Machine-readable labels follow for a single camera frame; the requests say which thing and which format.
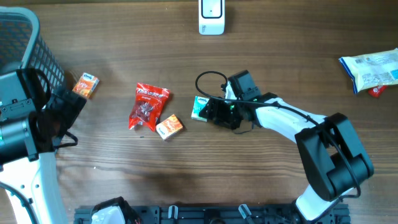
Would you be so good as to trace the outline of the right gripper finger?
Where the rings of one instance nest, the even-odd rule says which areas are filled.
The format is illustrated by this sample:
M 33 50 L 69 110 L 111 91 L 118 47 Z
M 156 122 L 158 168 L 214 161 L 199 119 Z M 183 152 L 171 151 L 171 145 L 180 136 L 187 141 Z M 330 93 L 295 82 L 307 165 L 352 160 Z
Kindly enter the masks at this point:
M 214 123 L 230 130 L 239 128 L 239 119 L 236 118 L 215 118 Z
M 210 98 L 207 104 L 199 112 L 199 117 L 216 121 L 218 116 L 219 101 Z

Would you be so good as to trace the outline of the teal tissue pack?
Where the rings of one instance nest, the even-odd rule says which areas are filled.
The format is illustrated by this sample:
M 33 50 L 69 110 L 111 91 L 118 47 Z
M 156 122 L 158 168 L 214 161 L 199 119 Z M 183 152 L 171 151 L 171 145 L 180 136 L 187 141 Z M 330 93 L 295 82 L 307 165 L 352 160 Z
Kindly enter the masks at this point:
M 200 111 L 206 106 L 208 101 L 209 101 L 209 99 L 205 98 L 205 97 L 201 97 L 201 96 L 195 97 L 192 114 L 191 114 L 191 119 L 207 122 L 206 118 L 202 118 L 200 116 Z

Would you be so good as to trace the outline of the orange tissue pack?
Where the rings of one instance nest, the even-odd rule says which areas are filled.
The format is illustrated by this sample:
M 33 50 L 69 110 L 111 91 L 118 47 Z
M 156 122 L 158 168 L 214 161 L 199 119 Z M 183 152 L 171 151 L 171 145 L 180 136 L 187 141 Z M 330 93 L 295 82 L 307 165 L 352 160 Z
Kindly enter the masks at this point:
M 177 134 L 182 129 L 183 124 L 174 114 L 169 116 L 155 127 L 155 130 L 164 141 L 169 139 L 174 134 Z
M 89 73 L 83 73 L 72 91 L 89 99 L 99 82 L 100 80 L 98 77 L 90 75 Z

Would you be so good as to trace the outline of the red snack bag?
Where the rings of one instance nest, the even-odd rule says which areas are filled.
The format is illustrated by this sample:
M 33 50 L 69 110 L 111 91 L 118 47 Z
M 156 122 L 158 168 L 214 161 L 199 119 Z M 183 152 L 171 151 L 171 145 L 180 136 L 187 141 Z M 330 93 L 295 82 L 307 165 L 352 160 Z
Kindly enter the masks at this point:
M 146 126 L 152 132 L 163 110 L 163 107 L 170 96 L 170 90 L 157 86 L 137 83 L 136 97 L 133 109 L 129 115 L 129 129 L 136 126 Z

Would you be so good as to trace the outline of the red candy bar wrapper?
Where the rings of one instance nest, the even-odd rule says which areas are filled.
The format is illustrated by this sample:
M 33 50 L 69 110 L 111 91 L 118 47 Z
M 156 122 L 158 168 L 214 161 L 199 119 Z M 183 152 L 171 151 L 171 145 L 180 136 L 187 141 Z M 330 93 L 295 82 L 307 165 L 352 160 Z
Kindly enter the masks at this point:
M 386 88 L 387 86 L 385 85 L 375 86 L 368 90 L 368 94 L 371 95 L 373 98 L 379 98 Z

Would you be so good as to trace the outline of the cream snack pouch blue seal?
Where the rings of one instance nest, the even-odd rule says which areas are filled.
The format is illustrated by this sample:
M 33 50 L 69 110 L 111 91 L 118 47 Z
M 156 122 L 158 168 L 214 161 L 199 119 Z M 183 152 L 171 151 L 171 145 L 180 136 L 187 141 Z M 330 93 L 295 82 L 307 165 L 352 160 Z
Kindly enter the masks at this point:
M 353 82 L 353 93 L 397 84 L 397 48 L 338 59 Z

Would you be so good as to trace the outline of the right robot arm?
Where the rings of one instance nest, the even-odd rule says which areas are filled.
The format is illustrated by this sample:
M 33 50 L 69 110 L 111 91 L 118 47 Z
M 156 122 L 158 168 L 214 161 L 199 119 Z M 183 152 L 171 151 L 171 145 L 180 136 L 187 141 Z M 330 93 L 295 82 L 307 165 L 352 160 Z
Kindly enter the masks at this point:
M 308 187 L 289 205 L 279 205 L 265 218 L 284 223 L 317 223 L 332 217 L 338 205 L 361 196 L 361 184 L 374 166 L 349 119 L 309 113 L 273 93 L 261 93 L 243 70 L 224 77 L 224 96 L 200 91 L 208 102 L 199 115 L 219 126 L 238 129 L 242 121 L 273 130 L 297 145 Z

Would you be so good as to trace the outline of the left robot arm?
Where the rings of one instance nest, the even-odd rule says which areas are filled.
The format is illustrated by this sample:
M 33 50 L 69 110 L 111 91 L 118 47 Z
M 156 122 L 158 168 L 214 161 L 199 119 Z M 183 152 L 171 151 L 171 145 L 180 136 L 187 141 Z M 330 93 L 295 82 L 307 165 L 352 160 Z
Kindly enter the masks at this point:
M 86 104 L 36 68 L 1 75 L 1 188 L 18 223 L 67 223 L 56 152 L 78 144 L 69 132 Z

